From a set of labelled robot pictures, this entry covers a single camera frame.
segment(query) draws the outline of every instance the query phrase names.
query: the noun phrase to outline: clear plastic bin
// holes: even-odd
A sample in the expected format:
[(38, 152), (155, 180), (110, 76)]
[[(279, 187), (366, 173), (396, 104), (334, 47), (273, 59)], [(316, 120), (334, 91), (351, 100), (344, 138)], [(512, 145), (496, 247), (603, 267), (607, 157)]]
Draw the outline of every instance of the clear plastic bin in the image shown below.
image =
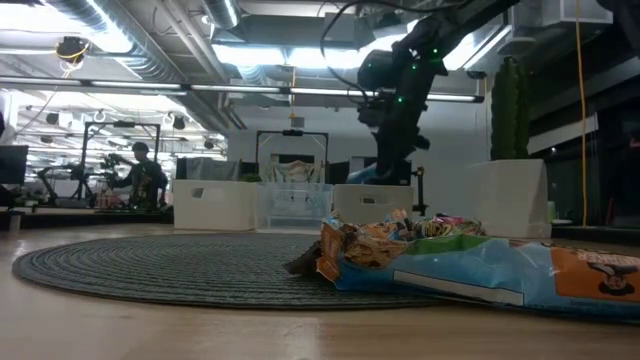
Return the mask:
[(258, 185), (258, 228), (320, 230), (331, 213), (333, 185), (261, 183)]

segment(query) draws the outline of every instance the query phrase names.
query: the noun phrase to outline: metal frame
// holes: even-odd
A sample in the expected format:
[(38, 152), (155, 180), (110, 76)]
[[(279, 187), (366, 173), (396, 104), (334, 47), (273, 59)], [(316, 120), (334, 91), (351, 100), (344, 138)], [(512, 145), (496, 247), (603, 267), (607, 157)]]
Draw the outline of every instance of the metal frame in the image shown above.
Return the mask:
[[(97, 126), (99, 130), (103, 129), (107, 125), (111, 125), (117, 128), (118, 124), (122, 124), (122, 121), (104, 121), (104, 122), (96, 122), (89, 121), (84, 123), (84, 135), (82, 138), (82, 155), (80, 157), (80, 167), (82, 169), (83, 174), (85, 173), (85, 160), (87, 158), (87, 145), (89, 144), (89, 140), (93, 139), (94, 134), (89, 134), (89, 128), (92, 126)], [(156, 129), (156, 138), (155, 138), (155, 147), (153, 153), (153, 161), (158, 162), (158, 150), (160, 148), (160, 124), (142, 124), (142, 123), (126, 123), (128, 127), (136, 127), (140, 126), (143, 128), (155, 128)], [(82, 199), (82, 182), (78, 184), (78, 200)]]
[[(256, 132), (256, 158), (255, 162), (258, 163), (258, 154), (260, 153), (260, 135), (262, 134), (280, 134), (283, 136), (295, 136), (295, 135), (285, 135), (287, 130), (284, 131), (275, 131), (275, 130), (258, 130)], [(329, 133), (321, 133), (321, 132), (305, 132), (302, 131), (302, 136), (304, 135), (319, 135), (324, 136), (325, 145), (324, 145), (324, 162), (327, 164), (329, 162)], [(329, 171), (329, 167), (325, 165), (325, 174)]]

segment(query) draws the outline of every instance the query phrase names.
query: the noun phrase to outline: yellow cable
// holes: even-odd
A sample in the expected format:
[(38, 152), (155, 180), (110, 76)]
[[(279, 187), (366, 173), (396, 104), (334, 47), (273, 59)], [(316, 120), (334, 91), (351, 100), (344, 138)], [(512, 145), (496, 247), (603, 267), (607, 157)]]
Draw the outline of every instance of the yellow cable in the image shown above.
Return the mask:
[(84, 54), (87, 51), (87, 49), (89, 49), (89, 42), (87, 42), (82, 50), (78, 51), (77, 53), (75, 53), (73, 55), (60, 55), (58, 53), (58, 45), (59, 44), (56, 44), (56, 55), (58, 55), (58, 57), (61, 58), (61, 59), (73, 59), (75, 57), (78, 57), (78, 56)]
[(582, 226), (587, 226), (587, 101), (582, 73), (582, 42), (580, 39), (580, 0), (576, 0), (576, 47), (578, 51), (578, 81), (582, 110)]

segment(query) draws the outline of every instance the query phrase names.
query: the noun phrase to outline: fluorescent light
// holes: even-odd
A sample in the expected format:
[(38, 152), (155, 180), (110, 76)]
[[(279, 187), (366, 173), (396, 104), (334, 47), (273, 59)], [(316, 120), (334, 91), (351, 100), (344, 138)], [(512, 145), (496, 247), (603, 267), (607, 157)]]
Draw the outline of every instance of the fluorescent light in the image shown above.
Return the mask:
[(218, 60), (236, 66), (284, 65), (279, 48), (212, 45)]
[(0, 83), (12, 85), (81, 86), (79, 80), (0, 76)]
[(129, 88), (129, 89), (159, 89), (159, 90), (180, 90), (180, 84), (164, 84), (150, 82), (126, 82), (126, 81), (92, 81), (94, 86), (113, 87), (113, 88)]
[(287, 65), (306, 69), (323, 69), (327, 65), (335, 69), (355, 69), (362, 59), (357, 50), (326, 49), (326, 60), (318, 48), (295, 48), (287, 59)]
[(110, 137), (107, 139), (108, 142), (112, 142), (116, 145), (120, 145), (120, 146), (128, 146), (129, 145), (129, 141), (125, 140), (125, 139), (121, 139), (121, 138), (117, 138), (117, 137)]
[(464, 65), (475, 54), (475, 38), (473, 33), (467, 34), (460, 44), (442, 59), (447, 70), (455, 71)]
[(193, 90), (225, 91), (258, 94), (279, 94), (280, 88), (270, 86), (242, 86), (242, 85), (192, 85)]
[[(358, 90), (339, 90), (339, 89), (306, 89), (291, 88), (294, 95), (325, 95), (325, 96), (347, 96), (362, 97), (362, 93)], [(366, 91), (367, 96), (375, 96), (373, 91)], [(475, 102), (476, 97), (473, 95), (448, 95), (448, 94), (429, 94), (427, 100), (431, 101), (452, 101), (452, 102)]]
[(91, 132), (95, 133), (96, 131), (99, 132), (102, 135), (106, 135), (106, 136), (113, 136), (113, 133), (110, 131), (107, 131), (105, 129), (100, 129), (98, 127), (96, 127), (95, 125), (90, 127), (89, 130), (91, 130)]
[(418, 21), (420, 21), (422, 19), (418, 19), (418, 20), (413, 20), (409, 23), (407, 23), (407, 34), (410, 33), (411, 31), (413, 31), (413, 28), (416, 27), (416, 24), (418, 23)]
[[(57, 153), (57, 154), (82, 154), (82, 149), (71, 149), (71, 148), (53, 148), (53, 147), (29, 147), (30, 152), (35, 153)], [(124, 155), (128, 157), (133, 156), (133, 152), (130, 150), (112, 150), (112, 149), (87, 149), (87, 155), (106, 155), (106, 154), (118, 154)], [(211, 157), (217, 159), (226, 159), (219, 151), (211, 151), (205, 153), (195, 153), (195, 152), (165, 152), (159, 151), (158, 158), (162, 159), (170, 159), (171, 157), (179, 156), (179, 157)]]
[(159, 113), (170, 111), (187, 113), (184, 106), (162, 95), (92, 94), (91, 96), (118, 109), (151, 110)]
[(482, 59), (487, 53), (496, 46), (505, 36), (511, 32), (511, 25), (507, 25), (502, 29), (498, 35), (496, 35), (488, 44), (486, 44), (480, 51), (478, 51), (469, 61), (464, 64), (464, 69), (468, 70), (475, 65), (480, 59)]
[(427, 100), (452, 101), (452, 102), (475, 102), (476, 97), (471, 95), (429, 94), (427, 95)]
[[(294, 95), (327, 95), (327, 96), (362, 96), (359, 90), (341, 90), (341, 89), (308, 89), (308, 88), (291, 88)], [(367, 96), (375, 96), (373, 91), (366, 91)]]

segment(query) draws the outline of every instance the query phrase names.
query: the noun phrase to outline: ceiling light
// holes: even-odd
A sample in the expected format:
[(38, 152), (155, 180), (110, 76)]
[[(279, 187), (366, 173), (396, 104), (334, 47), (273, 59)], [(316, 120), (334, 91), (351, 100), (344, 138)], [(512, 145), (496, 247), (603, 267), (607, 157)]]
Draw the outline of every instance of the ceiling light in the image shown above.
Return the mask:
[[(58, 153), (58, 154), (82, 154), (82, 149), (71, 148), (55, 148), (55, 147), (29, 147), (30, 152), (34, 153)], [(130, 150), (114, 150), (114, 149), (87, 149), (87, 155), (103, 155), (103, 154), (118, 154), (123, 156), (132, 157), (133, 153)], [(170, 159), (173, 156), (179, 157), (211, 157), (214, 159), (226, 159), (219, 151), (211, 151), (205, 153), (197, 152), (158, 152), (158, 156), (163, 159)]]
[(220, 62), (236, 66), (284, 65), (279, 48), (212, 45)]
[(442, 59), (447, 70), (455, 71), (464, 65), (476, 53), (473, 33), (467, 34), (460, 44)]
[(429, 94), (427, 100), (430, 101), (451, 101), (451, 102), (477, 102), (478, 97), (472, 95), (446, 95)]
[[(326, 96), (362, 96), (359, 90), (342, 90), (342, 89), (308, 89), (308, 88), (291, 88), (294, 95), (326, 95)], [(367, 96), (375, 96), (373, 91), (366, 91)]]
[[(305, 89), (292, 88), (291, 93), (294, 95), (325, 95), (325, 96), (347, 96), (362, 97), (362, 93), (358, 90), (340, 90), (340, 89)], [(367, 91), (367, 96), (375, 96), (376, 93)], [(476, 102), (478, 97), (473, 95), (448, 95), (448, 94), (429, 94), (427, 100), (430, 101), (451, 101), (451, 102)]]
[(327, 65), (335, 69), (355, 69), (362, 64), (357, 50), (326, 49), (324, 53), (326, 60), (318, 48), (295, 48), (287, 65), (306, 69), (323, 69)]
[(80, 80), (28, 78), (19, 76), (0, 76), (0, 83), (6, 85), (82, 86)]
[(487, 55), (487, 53), (493, 49), (493, 47), (495, 47), (496, 45), (498, 45), (498, 43), (505, 37), (507, 36), (509, 33), (511, 32), (511, 25), (507, 25), (504, 27), (504, 29), (502, 29), (498, 35), (496, 35), (493, 39), (491, 39), (491, 41), (489, 41), (488, 44), (486, 44), (484, 47), (482, 47), (482, 49), (480, 49), (480, 51), (478, 51), (475, 55), (473, 55), (473, 57), (471, 59), (469, 59), (469, 61), (467, 61), (464, 64), (464, 69), (468, 70), (469, 68), (471, 68), (473, 65), (475, 65), (480, 59), (482, 59), (485, 55)]
[(280, 88), (271, 86), (242, 86), (242, 85), (192, 85), (193, 90), (242, 92), (257, 94), (280, 94)]
[(112, 88), (137, 88), (137, 89), (160, 89), (160, 90), (180, 90), (180, 84), (165, 84), (151, 82), (127, 82), (127, 81), (92, 81), (94, 86), (112, 87)]
[(109, 138), (107, 139), (107, 142), (109, 142), (109, 145), (111, 146), (113, 146), (113, 144), (119, 145), (119, 146), (129, 146), (129, 142), (127, 140), (117, 138), (117, 137)]

